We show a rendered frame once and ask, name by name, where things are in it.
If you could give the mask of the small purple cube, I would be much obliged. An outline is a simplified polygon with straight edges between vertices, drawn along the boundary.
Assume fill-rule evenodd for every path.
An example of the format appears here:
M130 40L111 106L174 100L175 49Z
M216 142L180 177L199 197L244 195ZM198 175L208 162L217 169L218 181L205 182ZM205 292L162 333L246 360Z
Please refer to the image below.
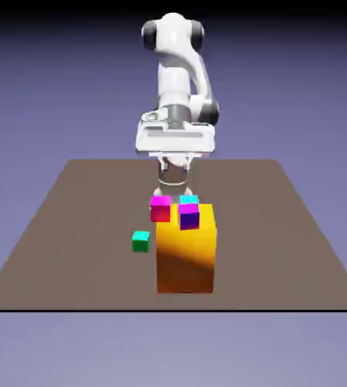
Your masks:
M180 203L178 222L182 231L198 229L200 226L200 208L198 203Z

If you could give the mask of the small green cube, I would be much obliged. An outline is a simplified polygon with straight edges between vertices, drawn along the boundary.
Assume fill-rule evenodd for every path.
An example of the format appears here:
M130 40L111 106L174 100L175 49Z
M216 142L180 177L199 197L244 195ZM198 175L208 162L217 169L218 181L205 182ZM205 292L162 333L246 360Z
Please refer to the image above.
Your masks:
M150 246L149 231L134 231L132 235L132 251L148 252Z

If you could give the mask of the large orange box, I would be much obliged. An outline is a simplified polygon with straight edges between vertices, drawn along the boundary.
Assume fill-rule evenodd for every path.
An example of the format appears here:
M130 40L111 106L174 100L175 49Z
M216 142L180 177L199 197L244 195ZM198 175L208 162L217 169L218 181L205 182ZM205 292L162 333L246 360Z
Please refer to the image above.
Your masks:
M156 223L156 288L158 293L212 293L218 231L211 203L201 203L200 225L182 230L178 205L169 222Z

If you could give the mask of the small red cube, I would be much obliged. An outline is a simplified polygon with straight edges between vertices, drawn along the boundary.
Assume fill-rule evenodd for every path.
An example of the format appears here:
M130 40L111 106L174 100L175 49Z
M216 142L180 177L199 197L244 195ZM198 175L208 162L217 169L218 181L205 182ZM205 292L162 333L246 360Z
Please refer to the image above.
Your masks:
M170 222L172 198L166 195L153 195L150 199L150 220Z

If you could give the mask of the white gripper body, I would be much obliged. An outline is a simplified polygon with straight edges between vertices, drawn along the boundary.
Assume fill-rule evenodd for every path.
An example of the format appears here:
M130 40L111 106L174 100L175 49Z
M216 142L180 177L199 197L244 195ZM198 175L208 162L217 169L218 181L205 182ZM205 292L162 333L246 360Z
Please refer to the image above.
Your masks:
M176 129L168 127L167 121L140 121L135 148L143 153L211 153L215 150L215 128L184 122L184 128Z

